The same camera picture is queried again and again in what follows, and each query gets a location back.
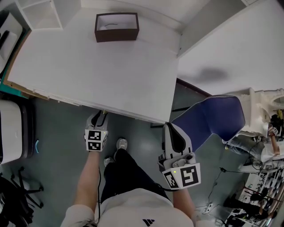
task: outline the white table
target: white table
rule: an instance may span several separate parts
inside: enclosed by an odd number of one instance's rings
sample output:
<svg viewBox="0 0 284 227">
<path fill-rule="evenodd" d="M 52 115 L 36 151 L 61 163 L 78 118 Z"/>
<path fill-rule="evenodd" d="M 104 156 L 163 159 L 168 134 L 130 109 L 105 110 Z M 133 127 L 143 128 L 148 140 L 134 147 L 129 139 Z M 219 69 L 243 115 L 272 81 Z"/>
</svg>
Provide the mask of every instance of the white table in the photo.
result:
<svg viewBox="0 0 284 227">
<path fill-rule="evenodd" d="M 139 18 L 136 41 L 96 43 L 95 17 L 105 12 L 82 8 L 62 31 L 32 31 L 8 80 L 59 101 L 168 121 L 179 34 Z"/>
</svg>

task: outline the open box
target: open box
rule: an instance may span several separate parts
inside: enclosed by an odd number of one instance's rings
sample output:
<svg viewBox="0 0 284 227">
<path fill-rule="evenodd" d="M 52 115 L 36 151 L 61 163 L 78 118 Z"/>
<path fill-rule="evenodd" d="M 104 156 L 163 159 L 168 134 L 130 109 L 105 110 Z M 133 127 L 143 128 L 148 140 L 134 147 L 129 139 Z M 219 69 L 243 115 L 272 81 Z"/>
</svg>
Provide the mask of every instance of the open box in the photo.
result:
<svg viewBox="0 0 284 227">
<path fill-rule="evenodd" d="M 98 43 L 136 40 L 138 33 L 137 13 L 97 14 L 95 36 Z"/>
</svg>

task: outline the shelf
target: shelf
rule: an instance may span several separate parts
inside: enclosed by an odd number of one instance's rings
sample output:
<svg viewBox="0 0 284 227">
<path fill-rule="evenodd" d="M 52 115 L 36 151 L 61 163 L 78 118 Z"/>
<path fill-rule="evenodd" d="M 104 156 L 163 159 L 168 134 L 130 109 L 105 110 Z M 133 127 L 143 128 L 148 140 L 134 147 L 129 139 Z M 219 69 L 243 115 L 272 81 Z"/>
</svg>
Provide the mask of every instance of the shelf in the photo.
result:
<svg viewBox="0 0 284 227">
<path fill-rule="evenodd" d="M 24 9 L 36 4 L 40 4 L 43 2 L 49 2 L 50 0 L 18 0 L 20 6 Z"/>
<path fill-rule="evenodd" d="M 50 1 L 23 8 L 23 12 L 33 29 L 60 28 L 55 9 Z"/>
</svg>

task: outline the sneaker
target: sneaker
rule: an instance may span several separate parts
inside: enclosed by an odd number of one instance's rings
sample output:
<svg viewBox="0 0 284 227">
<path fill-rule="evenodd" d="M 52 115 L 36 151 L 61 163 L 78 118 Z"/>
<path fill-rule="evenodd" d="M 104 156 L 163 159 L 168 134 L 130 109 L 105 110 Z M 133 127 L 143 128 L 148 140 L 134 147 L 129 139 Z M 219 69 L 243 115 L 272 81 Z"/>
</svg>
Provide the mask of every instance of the sneaker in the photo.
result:
<svg viewBox="0 0 284 227">
<path fill-rule="evenodd" d="M 123 138 L 119 138 L 116 142 L 116 149 L 127 149 L 127 140 Z"/>
<path fill-rule="evenodd" d="M 108 165 L 109 163 L 114 163 L 114 162 L 115 162 L 115 160 L 114 160 L 112 157 L 105 158 L 105 159 L 103 160 L 103 163 L 104 163 L 105 167 L 107 167 L 107 165 Z"/>
</svg>

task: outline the person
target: person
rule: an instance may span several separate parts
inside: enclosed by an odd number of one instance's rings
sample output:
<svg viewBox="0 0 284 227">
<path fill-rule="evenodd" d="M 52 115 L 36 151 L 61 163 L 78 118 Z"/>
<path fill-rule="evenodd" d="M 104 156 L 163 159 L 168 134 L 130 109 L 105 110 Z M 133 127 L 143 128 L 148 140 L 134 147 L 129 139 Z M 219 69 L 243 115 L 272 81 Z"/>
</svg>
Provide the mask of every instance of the person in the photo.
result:
<svg viewBox="0 0 284 227">
<path fill-rule="evenodd" d="M 225 149 L 229 149 L 237 154 L 249 153 L 257 160 L 267 162 L 284 158 L 284 141 L 276 141 L 275 134 L 269 131 L 269 142 L 255 142 L 250 137 L 238 138 L 226 142 Z"/>
<path fill-rule="evenodd" d="M 232 198 L 226 199 L 224 202 L 224 207 L 231 207 L 231 208 L 239 208 L 243 209 L 248 215 L 249 218 L 255 218 L 257 220 L 264 220 L 269 218 L 275 218 L 277 215 L 277 211 L 268 213 L 266 210 L 264 210 L 263 207 L 263 201 L 261 201 L 260 206 L 243 203 L 235 198 L 235 195 L 232 196 Z"/>
<path fill-rule="evenodd" d="M 79 178 L 74 205 L 67 209 L 61 227 L 198 227 L 212 222 L 195 221 L 195 206 L 188 189 L 173 192 L 173 203 L 126 151 L 127 141 L 119 139 L 114 158 L 104 160 L 106 180 L 97 211 L 99 152 L 89 153 Z"/>
</svg>

